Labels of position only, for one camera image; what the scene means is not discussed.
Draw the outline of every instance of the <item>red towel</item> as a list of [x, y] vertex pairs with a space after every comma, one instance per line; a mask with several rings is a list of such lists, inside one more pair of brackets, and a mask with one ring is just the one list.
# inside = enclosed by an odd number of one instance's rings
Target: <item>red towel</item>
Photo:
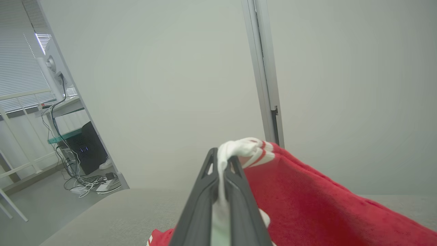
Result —
[[[276, 144], [259, 148], [244, 170], [277, 246], [437, 246], [436, 232], [353, 194]], [[172, 232], [155, 230], [150, 246], [168, 245]]]

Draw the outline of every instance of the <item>window blinds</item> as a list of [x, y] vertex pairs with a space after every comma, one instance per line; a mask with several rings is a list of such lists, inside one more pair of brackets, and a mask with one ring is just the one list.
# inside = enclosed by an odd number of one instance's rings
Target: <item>window blinds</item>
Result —
[[[45, 22], [44, 16], [42, 15], [41, 9], [39, 8], [37, 0], [22, 0], [24, 9], [29, 17], [30, 23], [35, 31], [37, 40], [43, 50], [45, 51], [45, 46], [47, 42], [51, 39], [52, 35], [50, 33], [49, 27]], [[77, 95], [76, 89], [74, 87], [66, 89], [67, 96]]]
[[[47, 88], [36, 62], [43, 52], [20, 0], [0, 1], [0, 96]], [[52, 99], [50, 92], [38, 94], [41, 102]], [[20, 97], [26, 107], [37, 105], [35, 96]], [[0, 101], [6, 112], [20, 109], [16, 98]]]

